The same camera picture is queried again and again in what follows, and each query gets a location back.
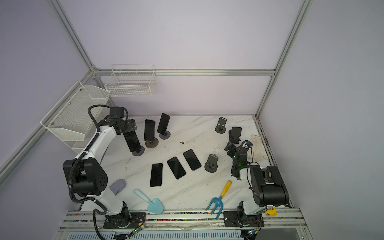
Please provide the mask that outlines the phone from stand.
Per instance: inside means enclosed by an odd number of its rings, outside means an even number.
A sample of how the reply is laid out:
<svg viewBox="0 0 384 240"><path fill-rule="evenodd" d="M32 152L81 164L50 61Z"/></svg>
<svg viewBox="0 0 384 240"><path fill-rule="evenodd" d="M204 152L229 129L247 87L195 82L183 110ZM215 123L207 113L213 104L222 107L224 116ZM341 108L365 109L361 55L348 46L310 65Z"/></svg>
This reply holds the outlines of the phone from stand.
<svg viewBox="0 0 384 240"><path fill-rule="evenodd" d="M202 164L200 163L199 159L197 158L196 154L192 149L185 151L183 153L183 156L192 171L195 171L202 167Z"/></svg>
<svg viewBox="0 0 384 240"><path fill-rule="evenodd" d="M150 187L159 187L163 180L163 164L152 164Z"/></svg>
<svg viewBox="0 0 384 240"><path fill-rule="evenodd" d="M177 157L173 157L167 160L167 164L170 170L172 171L173 175L175 176L176 180L182 178L187 174Z"/></svg>

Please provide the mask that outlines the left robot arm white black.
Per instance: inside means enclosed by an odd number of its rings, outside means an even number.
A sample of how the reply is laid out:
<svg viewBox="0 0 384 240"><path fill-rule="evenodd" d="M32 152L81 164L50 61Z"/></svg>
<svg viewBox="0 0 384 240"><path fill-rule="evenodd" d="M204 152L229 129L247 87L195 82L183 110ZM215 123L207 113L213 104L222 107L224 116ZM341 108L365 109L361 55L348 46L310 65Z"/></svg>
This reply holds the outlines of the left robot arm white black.
<svg viewBox="0 0 384 240"><path fill-rule="evenodd" d="M93 105L88 108L88 114L96 133L80 154L63 164L70 199L76 204L91 201L101 207L105 215L123 214L127 207L108 188L108 176L101 161L118 135L124 136L131 153L141 151L135 120L128 119L128 110L124 107Z"/></svg>

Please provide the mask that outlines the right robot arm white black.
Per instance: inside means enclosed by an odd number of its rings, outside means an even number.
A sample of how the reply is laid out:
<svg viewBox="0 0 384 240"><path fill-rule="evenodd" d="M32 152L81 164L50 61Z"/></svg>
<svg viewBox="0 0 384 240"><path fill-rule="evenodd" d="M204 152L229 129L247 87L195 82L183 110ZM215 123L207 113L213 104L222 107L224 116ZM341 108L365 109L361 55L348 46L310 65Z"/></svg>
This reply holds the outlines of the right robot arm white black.
<svg viewBox="0 0 384 240"><path fill-rule="evenodd" d="M238 211L256 216L274 207L287 205L290 197L277 166L267 166L268 155L262 143L227 143L225 152L232 159L231 176L246 181L252 197L239 203Z"/></svg>

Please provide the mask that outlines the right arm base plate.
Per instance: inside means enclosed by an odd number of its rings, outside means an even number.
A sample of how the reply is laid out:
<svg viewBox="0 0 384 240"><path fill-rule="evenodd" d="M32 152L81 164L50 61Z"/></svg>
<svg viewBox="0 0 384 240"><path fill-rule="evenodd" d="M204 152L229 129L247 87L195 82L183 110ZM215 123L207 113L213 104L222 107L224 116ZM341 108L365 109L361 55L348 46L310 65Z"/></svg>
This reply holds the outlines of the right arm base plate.
<svg viewBox="0 0 384 240"><path fill-rule="evenodd" d="M235 211L224 211L225 227L261 228L265 225L262 213L266 209L266 206L260 207L255 203L241 201Z"/></svg>

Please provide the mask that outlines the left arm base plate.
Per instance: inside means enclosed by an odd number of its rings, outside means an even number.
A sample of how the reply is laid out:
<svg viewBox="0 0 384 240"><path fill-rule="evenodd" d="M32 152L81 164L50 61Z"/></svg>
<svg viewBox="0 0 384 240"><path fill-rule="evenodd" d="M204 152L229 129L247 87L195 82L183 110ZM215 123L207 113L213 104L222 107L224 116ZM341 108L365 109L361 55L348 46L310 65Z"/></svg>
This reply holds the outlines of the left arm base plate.
<svg viewBox="0 0 384 240"><path fill-rule="evenodd" d="M122 217L120 215L106 216L104 229L136 229L139 224L144 224L146 220L146 213L130 213L128 217Z"/></svg>

